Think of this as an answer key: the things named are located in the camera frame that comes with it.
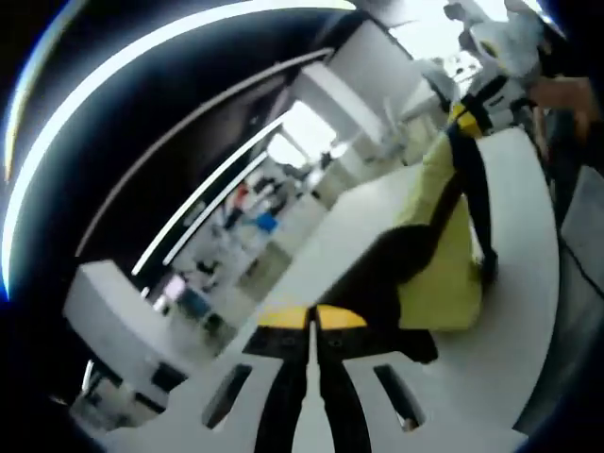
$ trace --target white table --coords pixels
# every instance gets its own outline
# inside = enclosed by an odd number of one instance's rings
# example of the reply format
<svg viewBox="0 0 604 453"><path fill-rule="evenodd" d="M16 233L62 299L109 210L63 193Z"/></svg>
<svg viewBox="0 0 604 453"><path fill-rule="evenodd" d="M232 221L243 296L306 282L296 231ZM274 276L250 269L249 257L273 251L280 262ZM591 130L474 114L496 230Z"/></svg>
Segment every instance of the white table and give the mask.
<svg viewBox="0 0 604 453"><path fill-rule="evenodd" d="M197 324L177 310L160 316L110 260L77 268L63 316L113 373L162 407L168 395L153 382L160 364L192 376L213 359Z"/></svg>
<svg viewBox="0 0 604 453"><path fill-rule="evenodd" d="M401 366L414 367L412 387L439 389L433 396L439 406L512 427L549 348L558 305L558 245L547 186L524 132L507 129L478 147L489 179L497 282L472 329L436 336L437 361L422 366L405 360ZM227 350L241 350L261 310L313 304L393 224L417 170L402 168L344 194ZM423 372L416 373L417 367Z"/></svg>

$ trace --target black ceiling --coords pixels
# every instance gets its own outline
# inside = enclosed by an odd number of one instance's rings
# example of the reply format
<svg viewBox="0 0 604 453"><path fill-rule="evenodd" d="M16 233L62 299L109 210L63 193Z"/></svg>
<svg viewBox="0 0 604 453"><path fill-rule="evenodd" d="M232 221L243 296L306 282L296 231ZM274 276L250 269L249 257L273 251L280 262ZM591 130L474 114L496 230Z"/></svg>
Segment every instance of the black ceiling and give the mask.
<svg viewBox="0 0 604 453"><path fill-rule="evenodd" d="M30 96L15 168L45 120L106 58L160 25L222 3L232 2L90 1L64 30ZM11 298L26 314L29 344L40 352L36 368L54 393L73 394L85 360L73 344L66 347L73 339L59 315L78 264L76 246L122 174L204 101L276 62L337 48L364 19L358 12L282 10L207 25L136 59L68 121L29 187L11 260ZM111 205L82 259L111 258L125 271L131 269L203 178L264 125L293 76L278 75L231 98L167 143ZM151 269L160 273L157 261ZM60 366L57 350L63 351ZM53 373L45 367L51 361Z"/></svg>

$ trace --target yellow fabric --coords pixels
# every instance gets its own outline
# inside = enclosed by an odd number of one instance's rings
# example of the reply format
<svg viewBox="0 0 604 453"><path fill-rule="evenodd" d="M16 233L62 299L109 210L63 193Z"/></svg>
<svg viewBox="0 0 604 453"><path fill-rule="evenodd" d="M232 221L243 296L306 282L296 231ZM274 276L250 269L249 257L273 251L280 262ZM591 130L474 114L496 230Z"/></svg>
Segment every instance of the yellow fabric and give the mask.
<svg viewBox="0 0 604 453"><path fill-rule="evenodd" d="M464 104L455 104L449 113L448 122L450 124L453 123L464 109ZM478 126L478 121L476 121L474 115L469 111L466 111L460 118L457 118L457 124L464 135L475 139L482 137L482 131Z"/></svg>
<svg viewBox="0 0 604 453"><path fill-rule="evenodd" d="M451 148L441 134L428 151L411 202L397 225L427 225L448 180L453 177ZM454 330L471 327L480 312L481 288L472 258L470 215L460 199L428 267L397 288L399 327Z"/></svg>
<svg viewBox="0 0 604 453"><path fill-rule="evenodd" d="M353 327L367 327L364 319L350 310L319 305L317 307L322 330L333 330Z"/></svg>
<svg viewBox="0 0 604 453"><path fill-rule="evenodd" d="M306 307L289 307L283 310L269 311L260 316L258 325L275 328L303 329L306 325L308 309Z"/></svg>

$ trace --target person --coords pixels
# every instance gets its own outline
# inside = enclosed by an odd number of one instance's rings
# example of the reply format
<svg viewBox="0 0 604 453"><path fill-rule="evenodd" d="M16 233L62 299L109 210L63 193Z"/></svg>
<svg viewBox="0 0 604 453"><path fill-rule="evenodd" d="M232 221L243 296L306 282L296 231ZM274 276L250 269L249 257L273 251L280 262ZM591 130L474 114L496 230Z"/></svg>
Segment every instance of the person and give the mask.
<svg viewBox="0 0 604 453"><path fill-rule="evenodd" d="M205 293L210 293L217 284L215 275L210 275L199 270L184 271L182 277L187 281L189 286Z"/></svg>
<svg viewBox="0 0 604 453"><path fill-rule="evenodd" d="M195 267L199 272L213 276L216 273L216 269L220 266L220 262L214 260L211 264L206 264L205 261L201 260L195 263Z"/></svg>
<svg viewBox="0 0 604 453"><path fill-rule="evenodd" d="M235 225L237 225L237 222L245 214L243 211L243 203L245 202L245 198L248 194L249 188L247 187L247 183L244 181L235 190L235 194L233 196L233 207L225 219L224 228L226 231L233 229Z"/></svg>
<svg viewBox="0 0 604 453"><path fill-rule="evenodd" d="M604 109L604 68L601 59L594 55L594 42L598 42L602 30L602 3L595 0L542 0L540 3L563 31L575 59L584 65L585 71L575 76L589 76L589 79L543 79L533 88L531 97L544 109L568 109L573 113L584 111L592 130L601 122L600 112ZM601 139L594 140L594 155L602 155L602 143ZM601 411L604 404L601 386L604 379L603 354L604 326L600 325L589 351L574 373L572 383L562 390L552 413L518 452L573 451L577 445L593 445L594 448L601 445L604 427Z"/></svg>
<svg viewBox="0 0 604 453"><path fill-rule="evenodd" d="M542 77L530 90L534 141L554 188L559 225L570 207L582 165L604 169L604 124L589 79Z"/></svg>
<svg viewBox="0 0 604 453"><path fill-rule="evenodd" d="M449 113L451 102L459 97L460 89L457 83L446 73L444 63L443 59L435 58L419 59L414 64L417 65L430 88L438 96L441 109L445 113Z"/></svg>
<svg viewBox="0 0 604 453"><path fill-rule="evenodd" d="M470 216L484 256L481 265L472 257ZM397 225L318 303L354 311L392 349L430 363L438 358L430 332L470 327L496 267L484 163L476 140L455 121L424 157Z"/></svg>

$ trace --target ceiling light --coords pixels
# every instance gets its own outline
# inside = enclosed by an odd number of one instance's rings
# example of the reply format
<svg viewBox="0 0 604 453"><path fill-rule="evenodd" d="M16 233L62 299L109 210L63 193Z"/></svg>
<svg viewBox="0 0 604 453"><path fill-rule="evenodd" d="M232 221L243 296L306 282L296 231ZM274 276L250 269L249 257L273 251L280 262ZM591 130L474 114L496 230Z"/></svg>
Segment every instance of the ceiling light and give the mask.
<svg viewBox="0 0 604 453"><path fill-rule="evenodd" d="M9 292L10 251L19 212L25 199L25 193L44 154L65 123L67 123L84 101L110 77L134 59L176 36L231 17L273 9L292 8L352 10L355 9L355 6L344 0L251 0L201 11L162 26L129 44L97 67L75 87L49 118L48 122L42 128L40 135L31 146L10 195L2 234L2 278L7 294Z"/></svg>
<svg viewBox="0 0 604 453"><path fill-rule="evenodd" d="M92 361L88 361L86 363L86 370L84 370L84 378L82 379L82 392L88 392L88 389L91 386L91 376L92 376L92 367L94 363Z"/></svg>

